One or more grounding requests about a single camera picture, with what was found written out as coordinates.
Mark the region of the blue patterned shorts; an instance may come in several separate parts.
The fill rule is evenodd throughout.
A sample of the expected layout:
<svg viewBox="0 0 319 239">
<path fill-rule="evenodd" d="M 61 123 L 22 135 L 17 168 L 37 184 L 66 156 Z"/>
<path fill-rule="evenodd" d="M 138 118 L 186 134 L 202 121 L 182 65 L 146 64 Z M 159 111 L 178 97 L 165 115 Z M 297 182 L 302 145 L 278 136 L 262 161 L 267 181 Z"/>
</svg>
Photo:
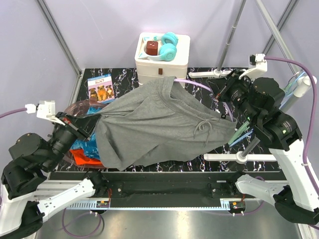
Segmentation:
<svg viewBox="0 0 319 239">
<path fill-rule="evenodd" d="M 89 140 L 77 139 L 70 149 L 83 149 L 84 154 L 90 158 L 96 158 L 100 160 L 100 155 L 97 147 L 97 140 L 95 132 L 92 133 Z"/>
</svg>

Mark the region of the orange shorts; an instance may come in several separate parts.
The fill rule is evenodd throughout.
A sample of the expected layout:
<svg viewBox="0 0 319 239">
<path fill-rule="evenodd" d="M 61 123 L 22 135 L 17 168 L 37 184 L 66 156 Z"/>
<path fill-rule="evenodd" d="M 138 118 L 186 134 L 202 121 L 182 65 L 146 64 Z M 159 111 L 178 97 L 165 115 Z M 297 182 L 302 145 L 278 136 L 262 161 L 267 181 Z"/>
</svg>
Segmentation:
<svg viewBox="0 0 319 239">
<path fill-rule="evenodd" d="M 83 149 L 71 149 L 69 152 L 72 154 L 77 165 L 103 166 L 99 159 L 87 157 Z"/>
</svg>

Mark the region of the lilac hanger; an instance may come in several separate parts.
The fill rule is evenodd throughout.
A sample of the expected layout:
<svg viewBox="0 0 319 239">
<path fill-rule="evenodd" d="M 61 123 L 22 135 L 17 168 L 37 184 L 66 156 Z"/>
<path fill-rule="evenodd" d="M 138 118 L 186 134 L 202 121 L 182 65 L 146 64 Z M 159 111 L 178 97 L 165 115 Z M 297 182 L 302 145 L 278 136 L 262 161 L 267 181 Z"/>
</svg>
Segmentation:
<svg viewBox="0 0 319 239">
<path fill-rule="evenodd" d="M 187 84 L 195 85 L 195 86 L 201 87 L 201 88 L 203 88 L 203 89 L 205 89 L 205 90 L 207 90 L 207 91 L 209 91 L 210 93 L 213 94 L 213 91 L 212 91 L 212 89 L 211 89 L 210 87 L 208 87 L 208 86 L 206 86 L 206 85 L 203 85 L 203 84 L 201 84 L 201 83 L 194 82 L 194 81 L 187 80 L 187 79 L 179 79 L 179 78 L 175 78 L 174 81 L 175 81 L 175 82 L 179 82 L 179 83 L 187 83 Z M 230 110 L 228 104 L 225 103 L 225 102 L 223 102 L 223 105 L 224 105 L 225 109 L 227 110 L 228 115 L 229 115 L 231 121 L 234 121 L 234 117 L 233 117 L 233 115 L 232 115 L 232 112 L 231 112 L 231 110 Z"/>
</svg>

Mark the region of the light blue wire hanger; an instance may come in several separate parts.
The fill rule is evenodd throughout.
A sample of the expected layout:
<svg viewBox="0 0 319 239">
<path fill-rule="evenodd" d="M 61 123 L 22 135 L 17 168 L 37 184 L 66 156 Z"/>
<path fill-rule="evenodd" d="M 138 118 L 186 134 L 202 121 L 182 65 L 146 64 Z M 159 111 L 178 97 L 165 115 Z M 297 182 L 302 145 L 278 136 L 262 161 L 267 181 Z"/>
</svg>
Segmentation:
<svg viewBox="0 0 319 239">
<path fill-rule="evenodd" d="M 281 102 L 281 105 L 280 105 L 280 108 L 283 107 L 283 105 L 288 101 L 288 99 L 291 97 L 291 95 L 293 94 L 293 91 L 295 90 L 296 88 L 296 84 L 297 84 L 297 81 L 303 77 L 305 75 L 305 72 L 304 71 L 298 71 L 295 75 L 293 75 L 293 77 L 291 77 L 287 83 L 287 85 L 284 87 L 284 91 L 285 91 L 285 97 L 284 99 L 282 100 Z M 242 135 L 237 139 L 235 140 L 231 145 L 230 147 L 232 147 L 233 145 L 237 144 L 238 142 L 242 141 L 244 138 L 250 136 L 253 132 L 253 129 L 251 130 L 247 130 L 245 132 L 242 133 Z"/>
</svg>

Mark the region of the grey shorts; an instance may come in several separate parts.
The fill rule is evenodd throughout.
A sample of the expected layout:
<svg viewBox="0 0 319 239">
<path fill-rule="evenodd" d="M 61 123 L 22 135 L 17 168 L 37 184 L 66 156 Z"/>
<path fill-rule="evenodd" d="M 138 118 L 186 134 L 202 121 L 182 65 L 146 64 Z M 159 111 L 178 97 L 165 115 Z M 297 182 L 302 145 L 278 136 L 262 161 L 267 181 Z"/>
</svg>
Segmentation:
<svg viewBox="0 0 319 239">
<path fill-rule="evenodd" d="M 95 136 L 103 166 L 122 171 L 193 160 L 225 145 L 236 125 L 236 119 L 201 104 L 174 77 L 165 77 L 102 108 Z"/>
</svg>

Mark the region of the mint green hanger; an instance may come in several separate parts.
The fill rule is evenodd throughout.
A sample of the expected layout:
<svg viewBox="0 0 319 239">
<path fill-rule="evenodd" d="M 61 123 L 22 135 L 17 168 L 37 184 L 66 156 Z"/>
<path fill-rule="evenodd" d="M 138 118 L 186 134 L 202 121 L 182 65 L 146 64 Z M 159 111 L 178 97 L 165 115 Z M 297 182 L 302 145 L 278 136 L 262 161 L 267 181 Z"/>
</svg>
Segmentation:
<svg viewBox="0 0 319 239">
<path fill-rule="evenodd" d="M 231 139 L 228 141 L 228 144 L 231 145 L 235 140 L 237 140 L 243 132 L 249 129 L 249 121 L 245 121 L 234 133 Z"/>
</svg>

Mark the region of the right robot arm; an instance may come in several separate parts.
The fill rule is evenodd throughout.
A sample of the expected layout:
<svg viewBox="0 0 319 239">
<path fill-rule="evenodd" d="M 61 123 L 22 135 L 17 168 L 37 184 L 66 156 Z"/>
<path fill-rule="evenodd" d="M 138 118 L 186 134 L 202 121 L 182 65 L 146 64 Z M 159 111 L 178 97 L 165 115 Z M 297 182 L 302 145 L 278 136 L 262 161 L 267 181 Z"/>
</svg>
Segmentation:
<svg viewBox="0 0 319 239">
<path fill-rule="evenodd" d="M 218 101 L 232 103 L 248 120 L 288 181 L 287 185 L 272 184 L 237 172 L 227 181 L 228 195 L 251 195 L 274 206 L 291 223 L 317 225 L 319 197 L 307 173 L 309 164 L 302 159 L 302 133 L 297 122 L 279 109 L 285 96 L 279 84 L 265 77 L 252 81 L 236 69 L 209 85 Z"/>
</svg>

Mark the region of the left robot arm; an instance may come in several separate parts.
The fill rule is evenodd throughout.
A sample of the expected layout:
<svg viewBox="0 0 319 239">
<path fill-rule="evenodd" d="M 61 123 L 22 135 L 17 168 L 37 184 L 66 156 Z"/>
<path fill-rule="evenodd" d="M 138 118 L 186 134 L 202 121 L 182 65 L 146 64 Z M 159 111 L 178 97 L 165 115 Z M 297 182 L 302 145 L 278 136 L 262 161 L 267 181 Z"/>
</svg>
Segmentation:
<svg viewBox="0 0 319 239">
<path fill-rule="evenodd" d="M 56 196 L 35 201 L 34 193 L 46 181 L 76 140 L 89 140 L 99 114 L 53 117 L 49 141 L 36 133 L 21 136 L 10 149 L 11 162 L 1 176 L 0 237 L 22 239 L 34 234 L 58 212 L 88 197 L 107 195 L 108 182 L 101 172 L 90 173 L 81 182 Z"/>
</svg>

